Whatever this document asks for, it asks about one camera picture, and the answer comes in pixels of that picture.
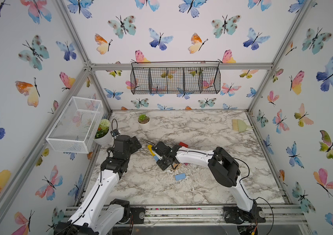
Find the yellow block long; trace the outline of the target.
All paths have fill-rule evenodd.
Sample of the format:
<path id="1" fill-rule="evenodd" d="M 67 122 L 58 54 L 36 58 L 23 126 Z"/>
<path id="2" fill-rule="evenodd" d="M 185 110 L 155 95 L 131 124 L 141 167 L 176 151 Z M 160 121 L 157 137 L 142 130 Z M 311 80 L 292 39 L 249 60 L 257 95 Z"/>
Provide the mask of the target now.
<path id="1" fill-rule="evenodd" d="M 148 150 L 150 151 L 152 157 L 154 157 L 154 156 L 155 156 L 155 153 L 154 153 L 153 150 L 152 150 L 152 145 L 148 145 Z"/>

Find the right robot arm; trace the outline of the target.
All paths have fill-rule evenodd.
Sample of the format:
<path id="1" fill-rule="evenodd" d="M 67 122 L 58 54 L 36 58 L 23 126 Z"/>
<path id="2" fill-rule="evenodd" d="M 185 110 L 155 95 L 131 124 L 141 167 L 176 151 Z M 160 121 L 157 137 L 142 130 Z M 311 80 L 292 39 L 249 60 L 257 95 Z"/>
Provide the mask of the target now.
<path id="1" fill-rule="evenodd" d="M 158 157 L 157 165 L 161 170 L 166 170 L 172 164 L 193 164 L 209 168 L 217 183 L 230 189 L 239 210 L 256 213 L 257 204 L 241 182 L 238 162 L 223 148 L 203 151 L 180 145 L 169 147 L 158 142 L 151 149 Z"/>

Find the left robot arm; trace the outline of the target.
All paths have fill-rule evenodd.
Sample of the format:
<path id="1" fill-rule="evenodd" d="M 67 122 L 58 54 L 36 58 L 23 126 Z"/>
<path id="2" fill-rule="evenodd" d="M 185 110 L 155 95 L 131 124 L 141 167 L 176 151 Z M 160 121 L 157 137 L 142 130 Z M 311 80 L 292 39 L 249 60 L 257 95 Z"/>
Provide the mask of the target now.
<path id="1" fill-rule="evenodd" d="M 127 172 L 130 157 L 142 148 L 137 137 L 118 135 L 114 146 L 108 148 L 109 156 L 102 163 L 101 172 L 84 201 L 67 222 L 60 222 L 55 235 L 110 235 L 117 224 L 126 224 L 131 220 L 130 202 L 114 199 L 105 212 L 103 207 Z"/>

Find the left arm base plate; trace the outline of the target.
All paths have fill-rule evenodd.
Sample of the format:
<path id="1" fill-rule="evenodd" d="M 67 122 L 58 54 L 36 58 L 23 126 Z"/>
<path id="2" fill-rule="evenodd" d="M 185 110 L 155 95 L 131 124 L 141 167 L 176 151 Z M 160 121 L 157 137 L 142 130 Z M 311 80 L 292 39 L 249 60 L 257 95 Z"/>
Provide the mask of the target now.
<path id="1" fill-rule="evenodd" d="M 133 224 L 144 224 L 146 217 L 146 209 L 144 207 L 131 207 L 130 211 Z"/>

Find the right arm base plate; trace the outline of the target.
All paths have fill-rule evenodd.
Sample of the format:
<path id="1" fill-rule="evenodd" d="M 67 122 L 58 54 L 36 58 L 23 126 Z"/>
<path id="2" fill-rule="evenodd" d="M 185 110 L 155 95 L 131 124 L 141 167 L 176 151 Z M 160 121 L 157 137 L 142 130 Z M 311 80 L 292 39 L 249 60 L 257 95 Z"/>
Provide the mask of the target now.
<path id="1" fill-rule="evenodd" d="M 223 207 L 223 217 L 226 223 L 240 225 L 243 223 L 265 223 L 265 214 L 261 207 L 255 205 L 250 211 L 238 207 Z"/>

